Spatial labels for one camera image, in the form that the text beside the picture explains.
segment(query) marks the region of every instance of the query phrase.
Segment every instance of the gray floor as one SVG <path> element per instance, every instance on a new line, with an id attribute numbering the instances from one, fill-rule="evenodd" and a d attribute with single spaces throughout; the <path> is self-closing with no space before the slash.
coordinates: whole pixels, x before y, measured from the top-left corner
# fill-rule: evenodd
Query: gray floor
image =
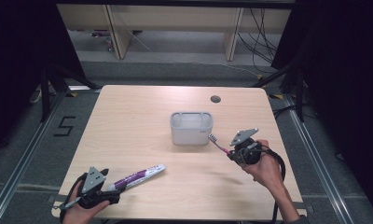
<path id="1" fill-rule="evenodd" d="M 242 87 L 257 82 L 257 75 L 266 77 L 274 71 L 266 61 L 257 56 L 253 58 L 241 42 L 236 47 L 234 60 L 227 62 L 221 34 L 144 31 L 135 35 L 123 60 L 118 60 L 114 52 L 108 51 L 105 37 L 91 37 L 90 31 L 72 31 L 70 36 L 88 79 L 100 85 Z M 277 45 L 280 36 L 271 35 L 269 38 Z M 262 53 L 267 52 L 263 47 L 259 49 Z M 269 94 L 277 94 L 280 83 L 280 79 L 273 81 L 265 90 Z M 0 223 L 59 222 L 50 213 L 53 197 L 62 184 L 98 94 L 79 92 L 76 97 L 62 99 Z M 269 102 L 273 110 L 286 106 L 285 100 L 281 99 L 269 99 Z M 354 223 L 373 223 L 373 208 L 346 163 L 335 158 L 336 149 L 321 121 L 309 106 L 304 107 L 304 114 L 304 125 Z M 29 146 L 40 125 L 40 116 L 41 104 L 30 106 L 21 116 L 14 132 L 9 135 L 9 145 L 0 148 L 0 191 L 17 166 L 24 149 Z M 67 120 L 67 124 L 73 125 L 74 129 L 68 137 L 55 137 L 54 134 L 64 131 L 58 128 L 64 116 L 76 117 Z M 277 124 L 310 222 L 342 223 L 292 120 L 292 113 L 286 111 L 281 114 Z"/>

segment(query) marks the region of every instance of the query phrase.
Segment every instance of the wooden table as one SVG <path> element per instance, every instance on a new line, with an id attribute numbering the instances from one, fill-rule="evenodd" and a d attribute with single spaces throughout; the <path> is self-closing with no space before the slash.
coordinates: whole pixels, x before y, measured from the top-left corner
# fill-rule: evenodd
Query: wooden table
<path id="1" fill-rule="evenodd" d="M 213 95 L 221 102 L 211 102 Z M 128 189 L 118 204 L 96 217 L 270 220 L 274 205 L 270 193 L 214 144 L 173 144 L 170 115 L 177 111 L 210 112 L 212 133 L 217 143 L 228 149 L 232 149 L 228 143 L 237 131 L 258 128 L 254 139 L 267 139 L 284 159 L 284 183 L 293 200 L 302 202 L 266 93 L 222 87 L 103 87 L 60 194 L 67 195 L 90 166 L 109 169 L 103 186 L 106 190 L 120 178 L 163 163 L 167 167 L 164 172 Z M 58 217 L 59 210 L 52 210 L 52 214 Z"/>

